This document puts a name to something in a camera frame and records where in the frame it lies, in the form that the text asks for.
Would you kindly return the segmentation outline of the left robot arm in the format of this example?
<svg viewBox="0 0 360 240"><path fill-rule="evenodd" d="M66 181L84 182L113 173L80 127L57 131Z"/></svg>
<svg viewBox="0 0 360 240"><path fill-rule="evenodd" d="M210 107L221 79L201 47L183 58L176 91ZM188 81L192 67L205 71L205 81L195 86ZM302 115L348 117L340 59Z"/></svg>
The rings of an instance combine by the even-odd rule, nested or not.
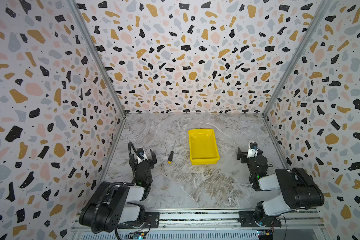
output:
<svg viewBox="0 0 360 240"><path fill-rule="evenodd" d="M137 156L130 152L132 182L102 182L81 211L80 225L89 227L94 234L149 226L149 217L140 201L148 197L153 183L151 170L157 157L152 150L150 154L148 159L143 148L137 149Z"/></svg>

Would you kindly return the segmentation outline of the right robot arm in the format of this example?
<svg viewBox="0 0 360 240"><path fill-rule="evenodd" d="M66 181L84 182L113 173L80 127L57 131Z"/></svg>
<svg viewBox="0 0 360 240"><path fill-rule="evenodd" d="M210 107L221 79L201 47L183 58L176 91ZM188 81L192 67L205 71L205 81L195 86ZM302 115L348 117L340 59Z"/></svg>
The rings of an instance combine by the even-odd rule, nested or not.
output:
<svg viewBox="0 0 360 240"><path fill-rule="evenodd" d="M237 148L237 160L248 166L249 182L255 191L281 191L278 196L257 203L254 211L239 212L242 227L280 227L281 215L324 205L323 192L304 169L276 169L273 174L267 174L272 165L256 142L249 143L247 152Z"/></svg>

